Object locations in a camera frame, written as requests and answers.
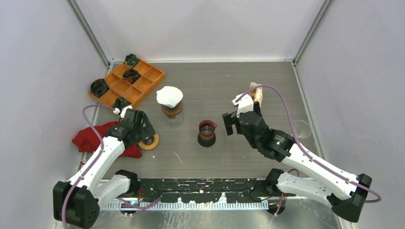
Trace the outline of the light wooden ring holder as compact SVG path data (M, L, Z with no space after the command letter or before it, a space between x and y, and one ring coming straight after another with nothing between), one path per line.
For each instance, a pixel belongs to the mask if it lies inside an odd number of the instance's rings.
M160 141L159 135L156 133L154 136L140 142L138 146L143 150L153 150L155 149Z

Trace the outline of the red and black carafe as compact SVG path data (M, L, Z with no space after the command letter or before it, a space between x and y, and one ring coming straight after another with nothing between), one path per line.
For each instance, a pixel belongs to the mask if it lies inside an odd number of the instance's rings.
M217 124L211 120L203 120L199 124L198 143L203 147L211 147L216 142L215 129Z

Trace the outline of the dark wooden dripper stand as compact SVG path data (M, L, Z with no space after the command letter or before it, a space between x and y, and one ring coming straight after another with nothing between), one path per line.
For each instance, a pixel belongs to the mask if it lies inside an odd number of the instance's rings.
M183 110L183 102L180 101L174 108L161 105L161 110L169 119L175 119Z

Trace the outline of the white paper coffee filter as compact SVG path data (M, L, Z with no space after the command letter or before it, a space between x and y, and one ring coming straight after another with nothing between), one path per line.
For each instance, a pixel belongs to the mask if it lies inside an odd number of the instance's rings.
M182 91L174 86L164 86L157 91L157 102L168 108L175 108L183 99Z

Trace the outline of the clear glass dripper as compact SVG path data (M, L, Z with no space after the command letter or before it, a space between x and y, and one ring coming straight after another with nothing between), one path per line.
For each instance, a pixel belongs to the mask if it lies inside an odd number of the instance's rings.
M292 125L292 136L295 135L297 138L300 139L306 139L311 136L312 131L310 125L305 120L293 120Z

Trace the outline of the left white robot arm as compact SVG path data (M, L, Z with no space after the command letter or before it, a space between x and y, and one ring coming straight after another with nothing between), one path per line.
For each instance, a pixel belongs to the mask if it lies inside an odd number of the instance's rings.
M99 184L113 162L132 146L153 138L156 131L141 110L127 108L117 125L110 127L104 137L99 133L99 146L87 163L67 181L53 187L53 216L67 229L70 225L89 229L110 201L125 194L135 196L139 191L136 173L119 170L104 184Z

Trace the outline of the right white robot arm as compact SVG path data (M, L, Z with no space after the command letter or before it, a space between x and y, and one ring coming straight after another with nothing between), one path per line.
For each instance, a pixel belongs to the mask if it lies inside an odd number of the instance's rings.
M293 176L280 169L271 169L265 179L266 192L271 196L290 193L305 196L331 208L340 218L357 223L366 203L372 178L367 174L351 174L313 154L293 136L271 129L254 111L222 115L226 132L236 127L253 149L264 157L276 160L310 176L312 180Z

